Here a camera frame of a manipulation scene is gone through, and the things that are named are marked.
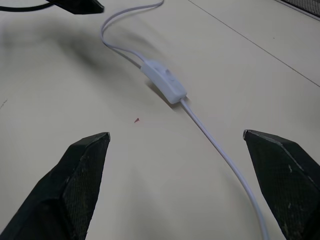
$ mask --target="white table surface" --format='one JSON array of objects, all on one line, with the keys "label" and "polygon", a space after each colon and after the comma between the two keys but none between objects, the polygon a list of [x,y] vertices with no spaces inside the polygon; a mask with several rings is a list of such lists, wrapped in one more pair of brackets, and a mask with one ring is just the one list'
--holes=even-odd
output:
[{"label": "white table surface", "polygon": [[[100,15],[0,14],[0,229],[70,144],[110,132],[87,240],[261,239],[245,191],[193,121],[99,40],[107,16],[150,1],[100,2]],[[180,79],[249,182],[270,239],[284,240],[242,135],[277,134],[319,160],[320,89],[187,0],[126,17],[106,36]]]}]

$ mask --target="black cable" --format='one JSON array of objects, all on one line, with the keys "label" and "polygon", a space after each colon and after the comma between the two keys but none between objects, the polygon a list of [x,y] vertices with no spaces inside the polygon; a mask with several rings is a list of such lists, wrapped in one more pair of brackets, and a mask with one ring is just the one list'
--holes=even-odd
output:
[{"label": "black cable", "polygon": [[38,6],[28,6],[28,7],[10,7],[10,6],[0,6],[0,11],[3,12],[12,12],[12,13],[24,13],[24,12],[33,12],[38,11],[42,9],[49,8],[53,6],[54,4],[51,2],[38,5]]}]

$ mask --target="scuff mark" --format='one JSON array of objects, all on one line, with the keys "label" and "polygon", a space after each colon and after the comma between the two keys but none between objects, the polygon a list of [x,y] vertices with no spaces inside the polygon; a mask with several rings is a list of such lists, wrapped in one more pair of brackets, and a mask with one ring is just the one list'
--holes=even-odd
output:
[{"label": "scuff mark", "polygon": [[8,99],[6,99],[6,100],[2,103],[2,105],[0,106],[0,109],[2,109],[2,107],[6,104],[6,102],[8,102]]}]

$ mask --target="power cord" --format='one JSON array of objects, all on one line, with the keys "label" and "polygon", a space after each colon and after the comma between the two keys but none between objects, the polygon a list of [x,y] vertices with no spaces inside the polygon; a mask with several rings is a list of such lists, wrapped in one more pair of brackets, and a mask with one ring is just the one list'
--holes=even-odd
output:
[{"label": "power cord", "polygon": [[250,189],[246,179],[241,174],[235,163],[231,160],[231,158],[226,154],[226,152],[219,146],[217,141],[214,139],[214,137],[209,133],[209,131],[206,129],[204,124],[200,121],[200,119],[192,112],[190,107],[187,105],[184,98],[187,96],[187,91],[182,86],[182,84],[176,79],[176,77],[167,69],[165,66],[161,65],[155,60],[147,59],[139,52],[136,52],[134,50],[126,49],[119,46],[114,46],[110,43],[108,43],[106,40],[104,40],[104,32],[108,28],[108,25],[110,24],[111,20],[116,18],[117,16],[120,16],[122,14],[141,10],[141,9],[147,9],[147,8],[157,8],[161,6],[164,3],[164,0],[162,0],[159,3],[152,4],[152,5],[144,5],[144,6],[138,6],[138,7],[132,7],[128,8],[122,11],[119,11],[115,14],[113,14],[111,17],[109,17],[101,26],[100,28],[100,38],[104,45],[106,45],[108,48],[117,51],[125,51],[131,54],[136,55],[138,58],[140,58],[143,61],[142,66],[140,66],[137,62],[135,62],[133,59],[129,58],[128,56],[123,55],[120,53],[123,57],[128,59],[130,62],[132,62],[135,66],[137,66],[156,86],[157,88],[163,93],[165,98],[169,101],[171,104],[181,103],[184,107],[185,111],[189,114],[189,116],[192,118],[192,120],[197,124],[197,126],[201,129],[201,131],[204,133],[204,135],[209,139],[209,141],[212,143],[212,145],[216,148],[216,150],[219,152],[219,154],[223,157],[223,159],[227,162],[229,167],[232,169],[240,183],[242,184],[245,192],[247,193],[251,204],[254,208],[255,214],[258,218],[261,235],[263,240],[269,240],[269,234],[268,229],[266,227],[266,223],[263,217],[263,214],[261,212],[261,209],[258,205],[258,202]]},{"label": "power cord", "polygon": [[25,13],[25,12],[34,12],[42,9],[47,9],[52,7],[54,4],[51,2],[38,5],[38,6],[28,6],[28,7],[10,7],[10,6],[0,6],[0,11],[2,12],[11,12],[11,13]]}]

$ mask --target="white cable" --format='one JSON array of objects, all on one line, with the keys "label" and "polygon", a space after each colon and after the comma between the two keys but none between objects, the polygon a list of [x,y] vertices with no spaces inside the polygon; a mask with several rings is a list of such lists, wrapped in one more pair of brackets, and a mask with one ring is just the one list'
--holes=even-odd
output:
[{"label": "white cable", "polygon": [[261,213],[260,207],[259,207],[259,205],[257,203],[257,200],[256,200],[256,198],[254,196],[254,193],[250,189],[246,179],[241,174],[241,172],[236,167],[235,163],[231,160],[231,158],[225,153],[225,151],[219,146],[219,144],[214,139],[214,137],[208,132],[208,130],[206,129],[204,124],[200,121],[200,119],[192,112],[192,110],[190,109],[190,107],[188,106],[186,101],[181,99],[180,102],[181,102],[182,106],[184,107],[185,111],[190,115],[192,120],[198,125],[198,127],[201,129],[201,131],[204,133],[204,135],[209,139],[209,141],[216,148],[216,150],[220,153],[220,155],[223,157],[223,159],[226,161],[226,163],[232,169],[232,171],[234,172],[236,177],[239,179],[240,183],[242,184],[242,186],[243,186],[246,194],[248,195],[248,197],[249,197],[249,199],[250,199],[250,201],[252,203],[252,206],[253,206],[253,208],[255,210],[255,214],[256,214],[256,216],[258,218],[260,230],[261,230],[261,233],[262,233],[262,239],[263,240],[269,240],[269,234],[268,234],[268,230],[267,230],[266,223],[265,223],[265,220],[264,220],[264,216]]},{"label": "white cable", "polygon": [[102,24],[102,26],[101,26],[101,28],[100,28],[100,38],[101,38],[102,42],[104,43],[104,45],[106,45],[106,46],[107,46],[108,48],[110,48],[110,49],[117,49],[117,50],[121,50],[121,51],[125,51],[125,52],[128,52],[128,53],[134,54],[134,55],[136,55],[138,58],[140,58],[143,62],[144,62],[145,60],[147,60],[141,53],[139,53],[139,52],[137,52],[137,51],[129,50],[129,49],[126,49],[126,48],[123,48],[123,47],[119,47],[119,46],[115,46],[115,45],[112,45],[112,44],[108,43],[108,42],[104,39],[104,32],[105,32],[105,30],[108,28],[108,23],[109,23],[112,19],[118,17],[119,15],[126,14],[126,13],[129,13],[129,12],[132,12],[132,11],[136,11],[136,10],[157,8],[157,7],[160,7],[164,2],[165,2],[165,0],[161,0],[160,2],[155,3],[155,4],[131,7],[131,8],[128,8],[128,9],[119,11],[119,12],[113,14],[112,16],[110,16],[107,20],[104,21],[104,23]]}]

